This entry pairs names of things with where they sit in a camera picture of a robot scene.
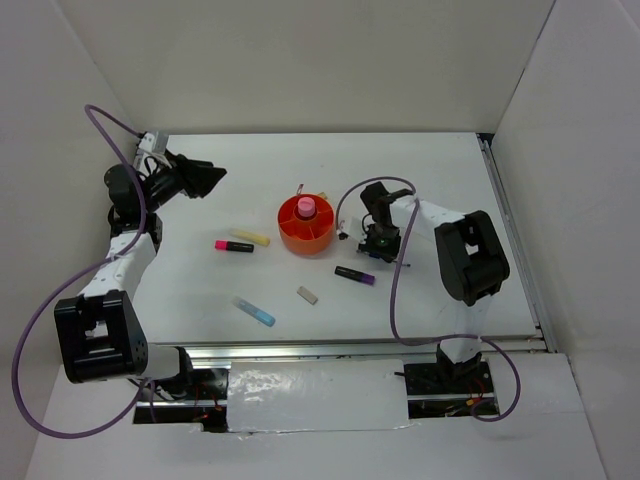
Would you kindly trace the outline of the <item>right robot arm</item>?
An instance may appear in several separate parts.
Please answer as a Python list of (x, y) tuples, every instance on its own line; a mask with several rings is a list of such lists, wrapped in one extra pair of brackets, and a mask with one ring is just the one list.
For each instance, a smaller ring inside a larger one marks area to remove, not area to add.
[(436, 379), (444, 390), (460, 391), (480, 363), (489, 306), (510, 275), (490, 216), (449, 210), (409, 189), (390, 192), (380, 181), (366, 186), (360, 199), (372, 219), (360, 252), (401, 265), (410, 234), (434, 243), (443, 287), (456, 301), (454, 333), (437, 342)]

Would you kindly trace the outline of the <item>yellow highlighter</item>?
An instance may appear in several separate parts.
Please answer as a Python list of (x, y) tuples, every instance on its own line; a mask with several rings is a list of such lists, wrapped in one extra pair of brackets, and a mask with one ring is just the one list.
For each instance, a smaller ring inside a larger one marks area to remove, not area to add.
[(244, 240), (246, 242), (251, 242), (262, 247), (268, 247), (271, 243), (270, 238), (265, 235), (261, 235), (261, 234), (241, 230), (241, 229), (230, 229), (229, 234), (236, 239)]

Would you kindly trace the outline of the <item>blue pen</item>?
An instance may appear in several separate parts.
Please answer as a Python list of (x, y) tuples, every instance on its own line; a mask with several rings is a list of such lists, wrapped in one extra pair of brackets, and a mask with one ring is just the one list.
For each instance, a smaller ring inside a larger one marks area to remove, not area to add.
[(402, 267), (410, 267), (411, 264), (405, 260), (400, 259), (399, 253), (392, 254), (391, 252), (367, 252), (366, 255), (375, 260), (381, 260), (387, 264), (399, 264)]

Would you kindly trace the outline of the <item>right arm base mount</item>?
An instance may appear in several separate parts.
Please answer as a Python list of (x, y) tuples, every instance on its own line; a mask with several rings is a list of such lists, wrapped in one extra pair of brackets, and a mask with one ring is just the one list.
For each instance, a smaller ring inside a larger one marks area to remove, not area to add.
[(443, 380), (435, 363), (404, 364), (394, 375), (405, 382), (410, 419), (467, 417), (473, 407), (479, 416), (499, 414), (487, 362), (455, 381)]

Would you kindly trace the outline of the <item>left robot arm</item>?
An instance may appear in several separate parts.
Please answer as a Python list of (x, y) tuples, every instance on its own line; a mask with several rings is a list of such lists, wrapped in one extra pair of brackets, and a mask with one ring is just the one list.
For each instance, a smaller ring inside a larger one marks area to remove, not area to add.
[(227, 171), (171, 152), (165, 157), (167, 165), (148, 176), (122, 164), (104, 175), (112, 202), (105, 263), (77, 296), (59, 300), (54, 308), (63, 365), (72, 383), (147, 375), (160, 378), (176, 399), (196, 390), (198, 376), (182, 365), (182, 353), (151, 353), (133, 298), (162, 242), (158, 209), (177, 195), (206, 197)]

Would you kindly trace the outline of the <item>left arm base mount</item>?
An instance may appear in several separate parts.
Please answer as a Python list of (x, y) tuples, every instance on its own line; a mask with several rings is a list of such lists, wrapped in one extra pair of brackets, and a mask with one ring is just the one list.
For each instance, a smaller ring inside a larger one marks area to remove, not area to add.
[(185, 352), (180, 370), (146, 387), (133, 414), (135, 425), (193, 425), (204, 432), (226, 433), (230, 368), (195, 368)]

